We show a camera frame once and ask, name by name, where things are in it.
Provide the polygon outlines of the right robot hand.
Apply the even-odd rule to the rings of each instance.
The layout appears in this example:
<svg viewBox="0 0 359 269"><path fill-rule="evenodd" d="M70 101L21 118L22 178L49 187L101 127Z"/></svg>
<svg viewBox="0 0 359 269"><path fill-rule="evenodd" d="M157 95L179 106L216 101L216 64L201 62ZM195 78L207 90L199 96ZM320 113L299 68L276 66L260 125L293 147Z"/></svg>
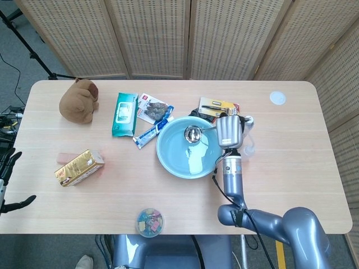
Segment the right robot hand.
<svg viewBox="0 0 359 269"><path fill-rule="evenodd" d="M221 113L215 121L219 146L222 149L239 149L244 137L254 125L252 116Z"/></svg>

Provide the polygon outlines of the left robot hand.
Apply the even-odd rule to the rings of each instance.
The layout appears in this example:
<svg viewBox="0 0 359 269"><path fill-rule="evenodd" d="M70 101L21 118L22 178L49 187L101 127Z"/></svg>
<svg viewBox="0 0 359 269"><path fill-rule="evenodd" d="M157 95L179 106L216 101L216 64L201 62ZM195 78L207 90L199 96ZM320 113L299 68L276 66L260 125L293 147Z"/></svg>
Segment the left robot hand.
<svg viewBox="0 0 359 269"><path fill-rule="evenodd" d="M22 209L36 199L36 195L32 195L19 203L6 204L5 202L6 189L12 175L13 167L21 155L21 151L15 153L15 148L11 148L1 157L1 214Z"/></svg>

